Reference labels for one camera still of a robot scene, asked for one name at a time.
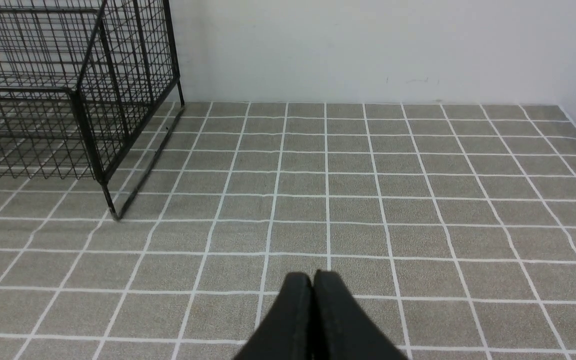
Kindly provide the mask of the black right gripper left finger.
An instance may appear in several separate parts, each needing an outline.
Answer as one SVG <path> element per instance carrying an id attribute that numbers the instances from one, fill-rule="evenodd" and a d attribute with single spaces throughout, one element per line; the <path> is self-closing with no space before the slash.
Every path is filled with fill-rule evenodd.
<path id="1" fill-rule="evenodd" d="M 286 274 L 263 321 L 234 357 L 236 360 L 310 360 L 313 287 L 302 272 Z"/>

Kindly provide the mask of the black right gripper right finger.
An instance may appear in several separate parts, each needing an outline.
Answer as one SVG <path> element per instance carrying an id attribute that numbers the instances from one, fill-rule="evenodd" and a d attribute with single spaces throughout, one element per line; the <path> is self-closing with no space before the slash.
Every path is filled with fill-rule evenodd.
<path id="1" fill-rule="evenodd" d="M 406 360 L 351 294 L 341 276 L 318 270 L 313 281 L 314 360 Z"/>

